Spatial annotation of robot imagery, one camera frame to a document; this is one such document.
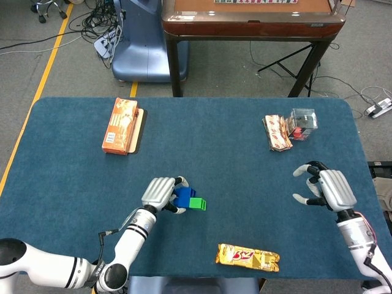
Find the gray carpet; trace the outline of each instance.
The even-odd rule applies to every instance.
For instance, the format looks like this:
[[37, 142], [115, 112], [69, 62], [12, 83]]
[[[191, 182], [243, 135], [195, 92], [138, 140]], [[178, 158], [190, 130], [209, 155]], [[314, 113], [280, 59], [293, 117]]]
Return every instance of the gray carpet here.
[[[28, 0], [2, 0], [0, 10], [0, 47], [17, 42], [43, 39], [58, 33], [61, 19], [54, 11], [46, 24], [40, 24], [37, 15], [29, 9]], [[87, 12], [84, 4], [75, 6], [70, 19]], [[355, 89], [378, 85], [392, 89], [392, 5], [372, 0], [357, 0], [349, 10], [347, 22], [335, 40], [339, 50], [329, 49], [322, 60], [318, 76], [341, 78]], [[64, 37], [63, 43], [77, 34]], [[43, 50], [51, 48], [55, 40], [8, 50]], [[267, 64], [295, 51], [304, 44], [252, 42], [257, 62]], [[50, 52], [17, 53], [0, 56], [0, 175], [4, 172], [20, 127]], [[300, 54], [284, 64], [299, 69], [305, 57]], [[263, 97], [286, 96], [293, 84], [292, 78], [278, 77], [267, 70], [260, 77], [259, 68], [249, 55], [248, 42], [192, 42], [190, 72], [184, 83], [187, 96]], [[281, 75], [286, 75], [275, 67]], [[314, 89], [334, 92], [340, 98], [355, 94], [348, 86], [330, 78], [319, 78]], [[127, 97], [130, 83], [120, 83], [96, 58], [92, 45], [82, 40], [59, 49], [48, 77], [43, 96], [123, 96]], [[375, 97], [379, 92], [369, 92]], [[142, 83], [138, 96], [170, 96], [168, 84]], [[354, 110], [363, 112], [368, 106], [358, 96], [348, 100]], [[392, 160], [392, 111], [377, 119], [356, 120], [368, 160]], [[304, 281], [271, 280], [264, 293], [360, 293], [358, 281]], [[89, 293], [84, 290], [62, 290], [36, 287], [26, 276], [20, 277], [17, 293]]]

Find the white robotic arm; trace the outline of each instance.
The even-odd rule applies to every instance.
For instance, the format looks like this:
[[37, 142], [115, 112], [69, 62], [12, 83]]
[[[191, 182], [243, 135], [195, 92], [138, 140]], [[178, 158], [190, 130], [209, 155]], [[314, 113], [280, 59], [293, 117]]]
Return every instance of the white robotic arm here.
[[[141, 199], [143, 207], [136, 210], [115, 246], [115, 259], [107, 265], [101, 260], [92, 265], [83, 258], [50, 254], [17, 239], [0, 239], [0, 294], [14, 293], [20, 271], [42, 286], [95, 286], [97, 291], [106, 292], [121, 289], [127, 281], [130, 265], [156, 222], [156, 214], [163, 209], [177, 214], [185, 211], [170, 203], [174, 188], [179, 184], [188, 186], [181, 176], [154, 178], [150, 182]], [[117, 231], [104, 233], [110, 235]]]
[[337, 226], [359, 271], [364, 276], [376, 278], [382, 284], [364, 291], [364, 294], [392, 293], [392, 270], [377, 245], [373, 228], [361, 213], [353, 210], [356, 198], [345, 176], [316, 161], [300, 166], [293, 175], [300, 176], [304, 172], [312, 175], [306, 183], [317, 198], [309, 199], [293, 194], [295, 200], [304, 205], [326, 205], [329, 210], [337, 213]]

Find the yellow floor line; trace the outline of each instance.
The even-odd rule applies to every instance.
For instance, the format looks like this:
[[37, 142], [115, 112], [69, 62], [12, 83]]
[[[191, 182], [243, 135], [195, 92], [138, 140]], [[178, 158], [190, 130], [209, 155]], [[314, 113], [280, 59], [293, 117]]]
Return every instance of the yellow floor line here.
[[[60, 27], [59, 34], [63, 34], [64, 31], [66, 30], [67, 24], [68, 24], [68, 19], [69, 19], [70, 16], [71, 16], [71, 11], [72, 11], [72, 8], [73, 8], [73, 7], [74, 7], [73, 4], [69, 4], [69, 5], [68, 5], [68, 9], [67, 9], [67, 15], [68, 15], [68, 17], [67, 17], [65, 20], [62, 21], [62, 25], [61, 25], [61, 27]], [[62, 36], [58, 36], [58, 37], [56, 38], [56, 42], [55, 42], [55, 45], [54, 45], [53, 47], [59, 47], [59, 46], [60, 46], [60, 43], [61, 43], [61, 40], [62, 40]], [[45, 83], [47, 82], [47, 79], [48, 79], [48, 76], [49, 76], [51, 67], [52, 67], [52, 65], [53, 65], [53, 62], [55, 61], [55, 57], [56, 57], [56, 54], [57, 54], [57, 50], [58, 50], [58, 49], [56, 48], [56, 49], [53, 49], [53, 50], [51, 51], [51, 54], [50, 54], [50, 57], [49, 57], [47, 66], [46, 66], [46, 68], [45, 68], [45, 70], [44, 70], [44, 72], [43, 72], [41, 81], [40, 81], [40, 83], [39, 83], [39, 85], [38, 85], [37, 92], [36, 92], [36, 94], [34, 95], [34, 98], [33, 98], [32, 102], [31, 102], [30, 109], [29, 109], [29, 111], [27, 112], [27, 116], [26, 116], [26, 119], [24, 120], [22, 129], [20, 130], [20, 133], [19, 133], [17, 142], [15, 143], [15, 146], [13, 147], [13, 150], [12, 150], [12, 153], [11, 153], [11, 156], [10, 156], [10, 159], [8, 160], [8, 163], [7, 163], [7, 166], [6, 166], [6, 170], [4, 171], [4, 174], [3, 174], [2, 178], [1, 178], [1, 181], [0, 181], [0, 197], [1, 197], [1, 194], [2, 194], [2, 192], [3, 192], [3, 190], [4, 190], [4, 186], [5, 186], [6, 181], [7, 181], [8, 172], [10, 171], [10, 168], [11, 168], [11, 165], [12, 165], [12, 162], [13, 162], [13, 158], [15, 157], [15, 154], [17, 153], [17, 149], [18, 149], [18, 146], [19, 146], [20, 139], [21, 139], [21, 137], [22, 137], [22, 135], [23, 135], [23, 132], [25, 131], [25, 127], [26, 127], [26, 125], [27, 125], [27, 121], [29, 120], [31, 108], [32, 108], [32, 106], [34, 105], [34, 103], [36, 103], [36, 102], [41, 98], [41, 95], [42, 95], [42, 92], [43, 92], [43, 87], [45, 87]]]
[[136, 97], [136, 93], [137, 93], [137, 81], [132, 83], [132, 87], [130, 88], [130, 93], [129, 93], [129, 97], [130, 98], [135, 98]]

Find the table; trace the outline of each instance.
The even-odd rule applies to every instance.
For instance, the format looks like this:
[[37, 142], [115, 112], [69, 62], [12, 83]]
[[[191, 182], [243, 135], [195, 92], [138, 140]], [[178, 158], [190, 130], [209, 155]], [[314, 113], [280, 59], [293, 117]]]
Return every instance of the table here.
[[215, 4], [213, 0], [165, 0], [165, 31], [173, 96], [181, 97], [177, 43], [182, 40], [311, 42], [289, 97], [298, 97], [345, 23], [329, 0], [297, 4]]
[[[391, 264], [391, 238], [343, 100], [140, 98], [145, 130], [138, 154], [126, 157], [101, 150], [114, 101], [54, 97], [35, 104], [0, 198], [0, 238], [92, 262], [97, 233], [139, 207], [153, 177], [183, 175], [207, 210], [159, 213], [131, 275], [361, 279], [336, 216], [292, 197], [310, 195], [294, 169], [320, 160], [345, 174]], [[287, 116], [293, 107], [314, 108], [319, 127], [293, 149], [272, 152], [261, 118]], [[105, 261], [119, 237], [106, 237]], [[218, 243], [277, 252], [281, 271], [217, 265]]]

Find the green toy block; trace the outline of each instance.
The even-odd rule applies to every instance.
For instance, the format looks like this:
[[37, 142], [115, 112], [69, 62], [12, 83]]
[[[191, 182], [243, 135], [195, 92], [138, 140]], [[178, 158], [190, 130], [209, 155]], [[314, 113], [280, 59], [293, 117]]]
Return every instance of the green toy block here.
[[195, 209], [195, 210], [206, 210], [206, 200], [202, 198], [194, 198], [192, 197], [189, 199], [189, 208]]

